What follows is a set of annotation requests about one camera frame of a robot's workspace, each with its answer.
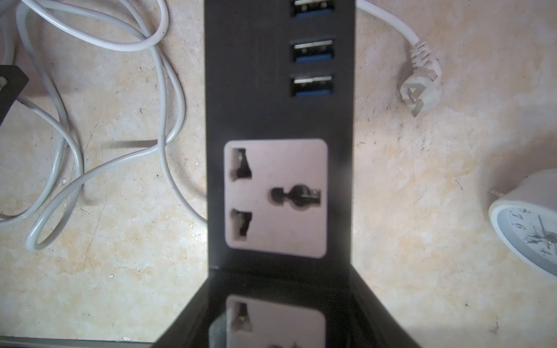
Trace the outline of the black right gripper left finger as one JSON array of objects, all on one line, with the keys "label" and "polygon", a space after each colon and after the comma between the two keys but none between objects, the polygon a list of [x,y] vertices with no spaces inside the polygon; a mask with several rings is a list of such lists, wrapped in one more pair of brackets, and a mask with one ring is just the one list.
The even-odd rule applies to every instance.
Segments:
[{"label": "black right gripper left finger", "polygon": [[153,348],[208,347],[210,280],[206,279]]}]

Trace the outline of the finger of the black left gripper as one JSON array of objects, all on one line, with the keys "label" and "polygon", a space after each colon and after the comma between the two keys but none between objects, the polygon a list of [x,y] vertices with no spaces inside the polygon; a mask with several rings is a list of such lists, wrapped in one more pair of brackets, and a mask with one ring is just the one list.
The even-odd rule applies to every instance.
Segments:
[{"label": "finger of the black left gripper", "polygon": [[29,77],[17,65],[1,65],[1,123],[29,82]]}]

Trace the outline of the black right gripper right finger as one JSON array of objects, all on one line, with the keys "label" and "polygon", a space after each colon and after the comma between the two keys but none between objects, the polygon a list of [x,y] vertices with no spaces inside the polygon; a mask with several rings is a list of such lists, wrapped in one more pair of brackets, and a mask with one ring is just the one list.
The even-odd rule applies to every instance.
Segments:
[{"label": "black right gripper right finger", "polygon": [[349,347],[420,348],[352,266]]}]

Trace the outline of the black power strip with cord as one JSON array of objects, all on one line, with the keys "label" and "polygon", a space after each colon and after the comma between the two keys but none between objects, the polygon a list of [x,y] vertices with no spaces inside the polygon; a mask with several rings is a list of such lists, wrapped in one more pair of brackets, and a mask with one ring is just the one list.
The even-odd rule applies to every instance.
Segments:
[{"label": "black power strip with cord", "polygon": [[1,127],[1,335],[348,347],[353,1],[20,1],[39,99]]}]

